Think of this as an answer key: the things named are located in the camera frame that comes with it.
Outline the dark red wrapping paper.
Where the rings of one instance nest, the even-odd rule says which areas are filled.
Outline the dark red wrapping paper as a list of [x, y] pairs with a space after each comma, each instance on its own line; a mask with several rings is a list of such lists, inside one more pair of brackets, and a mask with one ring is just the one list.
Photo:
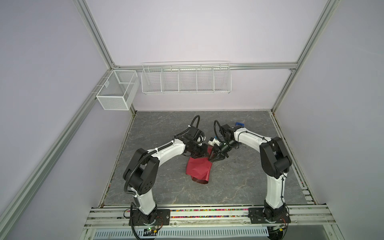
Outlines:
[[212, 153], [212, 146], [208, 147], [208, 156], [203, 158], [189, 158], [187, 167], [186, 167], [186, 174], [191, 176], [192, 180], [194, 182], [197, 182], [199, 184], [208, 184], [209, 178], [210, 178], [210, 172], [212, 169], [213, 163], [210, 162], [210, 156]]

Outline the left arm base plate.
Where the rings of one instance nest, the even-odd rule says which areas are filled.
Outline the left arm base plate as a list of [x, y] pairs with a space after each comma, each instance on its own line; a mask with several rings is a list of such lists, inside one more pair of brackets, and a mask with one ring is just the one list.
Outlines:
[[170, 224], [170, 219], [170, 209], [154, 209], [149, 215], [145, 215], [141, 211], [134, 209], [130, 216], [130, 220], [134, 226], [168, 226]]

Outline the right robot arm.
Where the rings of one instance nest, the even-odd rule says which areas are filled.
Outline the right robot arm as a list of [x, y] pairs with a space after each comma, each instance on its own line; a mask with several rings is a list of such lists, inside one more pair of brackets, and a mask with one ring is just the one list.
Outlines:
[[291, 222], [289, 208], [285, 201], [285, 184], [288, 172], [292, 165], [292, 159], [280, 137], [265, 137], [249, 131], [241, 125], [230, 127], [220, 125], [214, 121], [214, 129], [218, 127], [220, 138], [215, 131], [218, 143], [214, 143], [210, 162], [222, 161], [229, 157], [228, 152], [238, 145], [246, 145], [260, 153], [261, 165], [267, 175], [267, 195], [264, 201], [264, 209], [255, 216], [263, 218], [268, 223], [283, 221]]

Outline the blue tape dispenser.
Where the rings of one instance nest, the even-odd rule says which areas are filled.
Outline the blue tape dispenser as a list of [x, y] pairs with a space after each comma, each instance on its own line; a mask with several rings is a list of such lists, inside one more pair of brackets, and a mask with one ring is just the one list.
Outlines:
[[243, 123], [239, 123], [239, 122], [236, 122], [235, 126], [241, 126], [241, 127], [245, 127], [245, 125]]

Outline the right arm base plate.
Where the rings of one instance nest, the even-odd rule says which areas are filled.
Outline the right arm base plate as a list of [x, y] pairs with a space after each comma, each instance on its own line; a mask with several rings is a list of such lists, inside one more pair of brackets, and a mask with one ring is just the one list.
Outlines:
[[249, 208], [248, 218], [252, 224], [290, 224], [287, 209]]

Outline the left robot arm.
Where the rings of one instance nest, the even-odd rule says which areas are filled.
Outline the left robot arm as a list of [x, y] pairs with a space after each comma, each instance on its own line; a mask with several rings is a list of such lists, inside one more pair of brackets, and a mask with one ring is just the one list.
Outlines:
[[207, 157], [208, 145], [205, 134], [198, 126], [201, 117], [195, 116], [187, 129], [174, 135], [172, 140], [151, 150], [138, 149], [134, 153], [124, 174], [124, 192], [132, 194], [140, 214], [151, 222], [155, 218], [157, 204], [152, 187], [155, 184], [159, 167], [176, 156], [193, 159]]

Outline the aluminium front rail frame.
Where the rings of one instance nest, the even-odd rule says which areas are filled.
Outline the aluminium front rail frame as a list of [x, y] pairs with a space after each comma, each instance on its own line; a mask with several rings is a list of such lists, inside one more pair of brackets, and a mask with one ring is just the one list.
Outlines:
[[81, 233], [81, 240], [94, 240], [99, 229], [131, 229], [136, 238], [136, 230], [143, 228], [150, 234], [158, 233], [162, 228], [216, 228], [216, 227], [267, 227], [270, 238], [287, 239], [286, 231], [293, 232], [298, 226], [320, 226], [327, 240], [344, 239], [336, 221], [326, 205], [296, 205], [289, 207], [290, 224], [252, 224], [248, 218], [249, 208], [256, 206], [177, 206], [170, 209], [171, 219], [168, 226], [134, 226], [130, 220], [128, 206], [92, 209]]

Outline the small white mesh basket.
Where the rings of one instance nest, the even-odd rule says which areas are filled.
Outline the small white mesh basket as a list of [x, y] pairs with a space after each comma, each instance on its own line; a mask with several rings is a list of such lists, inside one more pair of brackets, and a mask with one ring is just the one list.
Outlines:
[[129, 111], [139, 86], [136, 71], [112, 70], [96, 97], [104, 110]]

